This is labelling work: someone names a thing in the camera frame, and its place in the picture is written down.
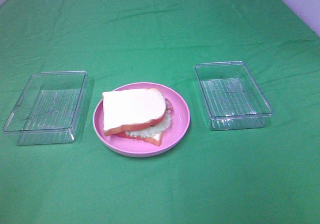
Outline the bacon strip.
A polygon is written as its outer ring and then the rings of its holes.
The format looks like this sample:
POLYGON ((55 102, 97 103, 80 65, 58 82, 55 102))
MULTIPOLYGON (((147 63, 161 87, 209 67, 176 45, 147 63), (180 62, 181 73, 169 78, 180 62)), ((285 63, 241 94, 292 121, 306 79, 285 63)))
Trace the bacon strip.
POLYGON ((165 114, 171 114, 173 111, 173 105, 168 98, 165 98, 166 110, 165 114))

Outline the green lettuce leaf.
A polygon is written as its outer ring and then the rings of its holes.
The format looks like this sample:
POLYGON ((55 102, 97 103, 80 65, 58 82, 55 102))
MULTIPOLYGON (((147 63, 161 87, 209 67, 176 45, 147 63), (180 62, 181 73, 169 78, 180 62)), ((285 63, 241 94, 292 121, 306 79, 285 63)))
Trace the green lettuce leaf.
POLYGON ((141 130, 125 131, 125 134, 132 137, 154 137, 157 134, 160 134, 161 132, 167 130, 171 125, 171 120, 172 117, 170 111, 166 111, 164 119, 159 124, 141 130))

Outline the toast bread slice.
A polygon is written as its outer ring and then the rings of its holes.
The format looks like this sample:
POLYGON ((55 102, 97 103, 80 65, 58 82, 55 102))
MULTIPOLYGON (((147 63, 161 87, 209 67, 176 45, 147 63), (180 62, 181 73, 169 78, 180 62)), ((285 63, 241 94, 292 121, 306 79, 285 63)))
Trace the toast bread slice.
POLYGON ((156 88, 108 91, 102 96, 106 136, 157 125, 166 114, 166 99, 156 88))
POLYGON ((142 140, 155 146, 160 146, 162 143, 163 133, 163 131, 152 132, 144 129, 137 131, 124 131, 117 133, 116 135, 122 138, 142 140))

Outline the pink round plate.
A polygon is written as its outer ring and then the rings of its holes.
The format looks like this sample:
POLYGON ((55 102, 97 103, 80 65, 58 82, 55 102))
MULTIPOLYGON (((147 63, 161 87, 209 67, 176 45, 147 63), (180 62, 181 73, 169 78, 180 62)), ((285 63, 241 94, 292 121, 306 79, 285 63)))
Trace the pink round plate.
POLYGON ((164 132, 160 146, 117 135, 105 136, 103 126, 103 102, 99 101, 93 114, 93 127, 100 140, 112 151, 129 157, 151 157, 162 154, 176 146, 186 134, 191 116, 184 98, 175 90, 162 84, 136 82, 116 88, 117 91, 137 88, 157 88, 173 105, 171 126, 164 132))

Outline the right clear plastic container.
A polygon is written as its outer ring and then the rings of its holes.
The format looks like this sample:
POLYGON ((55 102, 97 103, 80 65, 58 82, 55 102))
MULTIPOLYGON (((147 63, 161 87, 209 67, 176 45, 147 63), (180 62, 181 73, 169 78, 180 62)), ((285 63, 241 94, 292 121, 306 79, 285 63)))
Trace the right clear plastic container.
POLYGON ((205 119, 212 131, 264 127, 273 109, 243 61, 194 66, 205 119))

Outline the clear plastic container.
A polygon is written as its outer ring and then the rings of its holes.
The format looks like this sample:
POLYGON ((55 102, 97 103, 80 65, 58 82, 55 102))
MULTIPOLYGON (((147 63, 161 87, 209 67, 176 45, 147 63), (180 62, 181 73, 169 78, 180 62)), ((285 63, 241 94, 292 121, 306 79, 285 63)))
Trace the clear plastic container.
POLYGON ((273 109, 243 61, 194 66, 205 119, 212 131, 264 127, 273 109))
POLYGON ((87 93, 86 71, 32 74, 3 126, 17 145, 75 141, 87 93))

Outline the green tablecloth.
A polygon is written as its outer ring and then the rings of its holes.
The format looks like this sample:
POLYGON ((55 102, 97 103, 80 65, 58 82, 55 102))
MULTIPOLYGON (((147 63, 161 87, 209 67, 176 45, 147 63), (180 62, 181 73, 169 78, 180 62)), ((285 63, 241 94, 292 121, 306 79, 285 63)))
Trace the green tablecloth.
POLYGON ((33 73, 85 70, 71 144, 0 139, 1 223, 319 223, 320 40, 280 0, 9 0, 0 10, 0 122, 33 73), (195 64, 244 61, 273 115, 210 131, 195 64), (102 92, 178 91, 191 123, 172 150, 129 158, 97 137, 102 92))

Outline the left clear plastic container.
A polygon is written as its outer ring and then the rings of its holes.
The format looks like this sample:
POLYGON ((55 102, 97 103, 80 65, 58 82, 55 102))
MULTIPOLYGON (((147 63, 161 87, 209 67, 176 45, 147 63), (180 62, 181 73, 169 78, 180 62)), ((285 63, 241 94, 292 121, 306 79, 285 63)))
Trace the left clear plastic container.
POLYGON ((87 93, 86 71, 32 74, 3 126, 17 145, 75 141, 87 93))

